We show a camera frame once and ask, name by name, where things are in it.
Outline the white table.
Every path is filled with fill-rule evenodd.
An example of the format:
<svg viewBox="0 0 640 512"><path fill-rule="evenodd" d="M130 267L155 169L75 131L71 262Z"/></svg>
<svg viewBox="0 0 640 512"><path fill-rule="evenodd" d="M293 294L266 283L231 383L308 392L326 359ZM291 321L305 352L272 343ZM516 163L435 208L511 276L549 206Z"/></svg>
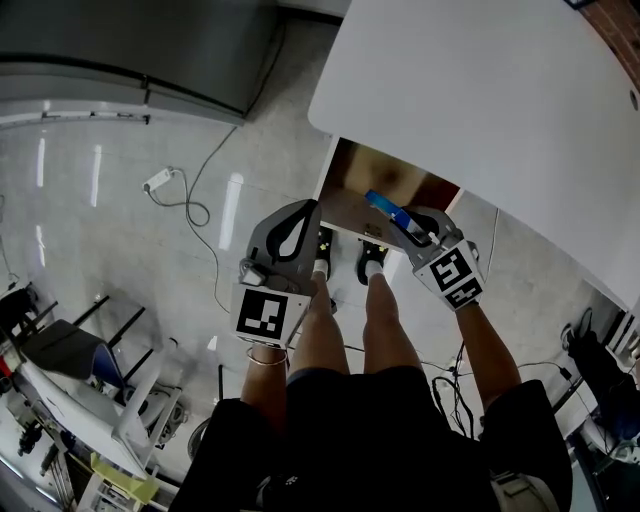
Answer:
<svg viewBox="0 0 640 512"><path fill-rule="evenodd" d="M61 427L114 465L145 479L154 448L181 389L170 390L151 432L145 428L140 410L176 347L171 339L150 356L149 367L124 407L83 381L48 374L29 360L20 366L19 373L35 388L44 407Z"/></svg>

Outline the person's black clothing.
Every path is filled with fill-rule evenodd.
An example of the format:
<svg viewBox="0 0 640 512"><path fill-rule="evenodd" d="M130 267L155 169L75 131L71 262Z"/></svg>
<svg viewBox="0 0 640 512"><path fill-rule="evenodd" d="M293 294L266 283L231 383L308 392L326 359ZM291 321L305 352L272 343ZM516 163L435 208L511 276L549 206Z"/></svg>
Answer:
<svg viewBox="0 0 640 512"><path fill-rule="evenodd" d="M504 474L545 484L569 512L568 451L541 382L496 399L479 440L454 432L414 367L293 375L286 427L219 402L170 512L500 512Z"/></svg>

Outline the dark padded chair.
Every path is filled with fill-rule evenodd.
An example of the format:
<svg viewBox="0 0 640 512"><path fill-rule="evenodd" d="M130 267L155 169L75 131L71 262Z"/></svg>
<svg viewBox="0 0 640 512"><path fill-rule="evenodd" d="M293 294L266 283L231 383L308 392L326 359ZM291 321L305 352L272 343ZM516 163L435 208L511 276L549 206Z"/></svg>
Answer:
<svg viewBox="0 0 640 512"><path fill-rule="evenodd" d="M146 308L141 307L109 340L104 340L83 330L81 326L109 299L105 295L96 300L74 322L55 320L24 342L21 347L22 355L43 371L82 381L95 378L101 384L109 384L122 391L131 377L151 357L154 349L148 349L125 375L122 374L114 349Z"/></svg>

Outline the blue packet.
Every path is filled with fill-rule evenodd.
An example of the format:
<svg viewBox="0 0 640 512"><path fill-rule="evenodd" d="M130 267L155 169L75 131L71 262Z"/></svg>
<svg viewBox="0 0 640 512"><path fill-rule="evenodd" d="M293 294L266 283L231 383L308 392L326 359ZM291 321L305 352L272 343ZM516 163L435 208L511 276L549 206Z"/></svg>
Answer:
<svg viewBox="0 0 640 512"><path fill-rule="evenodd" d="M426 246L432 242L429 232L423 229L404 208L374 190L369 190L365 194L365 199L388 217L391 223L416 245Z"/></svg>

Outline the person's right leg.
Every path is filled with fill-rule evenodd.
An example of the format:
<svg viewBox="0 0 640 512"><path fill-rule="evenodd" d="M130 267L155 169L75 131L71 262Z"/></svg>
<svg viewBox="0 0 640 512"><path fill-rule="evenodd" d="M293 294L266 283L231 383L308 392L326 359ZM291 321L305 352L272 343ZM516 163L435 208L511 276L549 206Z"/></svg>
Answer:
<svg viewBox="0 0 640 512"><path fill-rule="evenodd" d="M417 352L400 323L397 302L384 276L382 264L368 261L365 275L368 291L363 331L364 372L374 374L395 367L421 370Z"/></svg>

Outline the person's left black shoe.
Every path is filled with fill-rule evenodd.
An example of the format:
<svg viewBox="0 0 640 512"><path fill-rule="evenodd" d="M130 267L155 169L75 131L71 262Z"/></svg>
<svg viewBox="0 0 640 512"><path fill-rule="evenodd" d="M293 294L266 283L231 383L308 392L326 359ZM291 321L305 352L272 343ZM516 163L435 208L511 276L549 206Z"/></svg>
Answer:
<svg viewBox="0 0 640 512"><path fill-rule="evenodd" d="M330 228L321 226L318 232L318 242L314 260L314 272L322 272L326 280L331 275L331 249L333 241L333 231Z"/></svg>

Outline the person's right forearm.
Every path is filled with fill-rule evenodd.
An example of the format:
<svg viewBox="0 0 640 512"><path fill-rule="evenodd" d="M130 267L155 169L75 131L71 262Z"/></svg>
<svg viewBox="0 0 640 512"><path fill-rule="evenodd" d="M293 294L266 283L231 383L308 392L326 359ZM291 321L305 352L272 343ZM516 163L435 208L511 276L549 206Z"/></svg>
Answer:
<svg viewBox="0 0 640 512"><path fill-rule="evenodd" d="M480 305L455 312L483 409L522 383L517 365Z"/></svg>

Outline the white drawer brown inside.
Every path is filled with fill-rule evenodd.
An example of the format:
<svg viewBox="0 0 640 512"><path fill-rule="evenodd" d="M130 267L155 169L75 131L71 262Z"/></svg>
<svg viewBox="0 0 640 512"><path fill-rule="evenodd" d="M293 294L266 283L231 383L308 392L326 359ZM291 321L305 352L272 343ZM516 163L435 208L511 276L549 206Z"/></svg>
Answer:
<svg viewBox="0 0 640 512"><path fill-rule="evenodd" d="M403 160L334 136L314 198L321 223L337 232L398 250L390 222L366 200L373 190L399 206L451 213L463 194L457 185Z"/></svg>

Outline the person's leg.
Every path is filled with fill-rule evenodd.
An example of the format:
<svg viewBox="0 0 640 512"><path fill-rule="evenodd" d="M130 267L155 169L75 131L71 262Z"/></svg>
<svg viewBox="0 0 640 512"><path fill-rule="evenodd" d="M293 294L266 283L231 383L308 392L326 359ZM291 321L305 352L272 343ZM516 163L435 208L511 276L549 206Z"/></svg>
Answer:
<svg viewBox="0 0 640 512"><path fill-rule="evenodd" d="M328 369L349 374L343 338L333 317L331 298L327 287L329 263L316 259L312 282L316 286L309 310L302 322L290 373L307 369Z"/></svg>
<svg viewBox="0 0 640 512"><path fill-rule="evenodd" d="M395 367L421 370L417 352L400 323L397 302L384 276L382 264L368 261L365 275L368 291L363 331L364 372L374 374Z"/></svg>

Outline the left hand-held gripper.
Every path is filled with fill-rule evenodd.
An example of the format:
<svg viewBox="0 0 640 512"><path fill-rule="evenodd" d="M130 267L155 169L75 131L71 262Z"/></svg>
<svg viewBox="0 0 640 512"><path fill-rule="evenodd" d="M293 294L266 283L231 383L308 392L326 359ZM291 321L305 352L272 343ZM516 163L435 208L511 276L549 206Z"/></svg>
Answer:
<svg viewBox="0 0 640 512"><path fill-rule="evenodd" d="M238 338L271 348L290 345L315 295L320 220L319 203L300 200L255 227L232 286L230 327Z"/></svg>

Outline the person's black shoe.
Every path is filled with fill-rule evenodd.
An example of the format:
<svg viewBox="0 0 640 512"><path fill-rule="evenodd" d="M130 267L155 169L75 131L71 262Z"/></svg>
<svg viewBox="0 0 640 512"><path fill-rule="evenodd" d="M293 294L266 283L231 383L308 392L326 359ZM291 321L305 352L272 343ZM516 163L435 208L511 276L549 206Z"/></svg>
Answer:
<svg viewBox="0 0 640 512"><path fill-rule="evenodd" d="M333 241L333 231L330 228L321 226L318 232L318 242L314 260L314 272L322 272L326 280L331 275L331 249Z"/></svg>
<svg viewBox="0 0 640 512"><path fill-rule="evenodd" d="M388 252L389 249L384 246L362 241L362 249L356 264L357 278L362 285L367 286L372 275L383 273Z"/></svg>

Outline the person's left leg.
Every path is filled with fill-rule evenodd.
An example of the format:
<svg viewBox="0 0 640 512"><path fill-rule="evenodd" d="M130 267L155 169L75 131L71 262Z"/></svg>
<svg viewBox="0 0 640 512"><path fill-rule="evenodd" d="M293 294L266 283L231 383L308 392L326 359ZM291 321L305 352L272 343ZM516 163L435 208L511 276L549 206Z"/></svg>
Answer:
<svg viewBox="0 0 640 512"><path fill-rule="evenodd" d="M309 310L302 322L290 373L307 369L328 369L349 374L343 338L333 317L331 298L327 287L329 263L316 259L312 282L316 286Z"/></svg>

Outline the yellow-green plastic object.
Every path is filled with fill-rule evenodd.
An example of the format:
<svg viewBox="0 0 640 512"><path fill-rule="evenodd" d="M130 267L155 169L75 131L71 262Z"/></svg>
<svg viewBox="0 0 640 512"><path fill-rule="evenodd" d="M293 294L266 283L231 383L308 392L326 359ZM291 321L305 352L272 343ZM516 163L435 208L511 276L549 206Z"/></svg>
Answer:
<svg viewBox="0 0 640 512"><path fill-rule="evenodd" d="M91 454L91 469L103 480L115 485L129 498L142 505L149 504L159 489L159 485L153 477L139 479L127 476L110 464L103 462L95 452Z"/></svg>

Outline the grey fabric pouch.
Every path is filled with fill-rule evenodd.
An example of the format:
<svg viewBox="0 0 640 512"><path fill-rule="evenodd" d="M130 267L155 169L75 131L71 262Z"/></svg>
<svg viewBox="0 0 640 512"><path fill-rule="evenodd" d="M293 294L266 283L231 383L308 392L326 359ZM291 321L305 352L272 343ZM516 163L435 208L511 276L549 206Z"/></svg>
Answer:
<svg viewBox="0 0 640 512"><path fill-rule="evenodd" d="M505 472L491 476L501 512L559 512L549 487L539 478Z"/></svg>

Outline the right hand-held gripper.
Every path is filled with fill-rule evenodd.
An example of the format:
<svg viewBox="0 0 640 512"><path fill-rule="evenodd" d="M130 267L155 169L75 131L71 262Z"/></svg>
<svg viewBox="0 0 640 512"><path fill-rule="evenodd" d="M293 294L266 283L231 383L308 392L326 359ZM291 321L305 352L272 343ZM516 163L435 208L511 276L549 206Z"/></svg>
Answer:
<svg viewBox="0 0 640 512"><path fill-rule="evenodd" d="M452 311L477 301L484 278L476 246L460 231L453 232L455 224L441 210L411 207L407 214L407 229L391 220L390 230L408 256L413 275Z"/></svg>

